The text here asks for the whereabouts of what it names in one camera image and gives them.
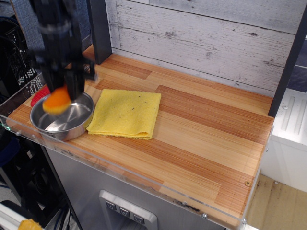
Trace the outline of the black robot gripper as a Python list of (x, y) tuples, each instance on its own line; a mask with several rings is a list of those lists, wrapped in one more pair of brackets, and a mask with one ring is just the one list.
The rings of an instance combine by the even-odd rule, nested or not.
[(74, 0), (32, 0), (44, 48), (34, 51), (51, 93), (66, 82), (71, 100), (84, 91), (85, 79), (96, 78), (94, 63), (82, 54), (82, 40)]

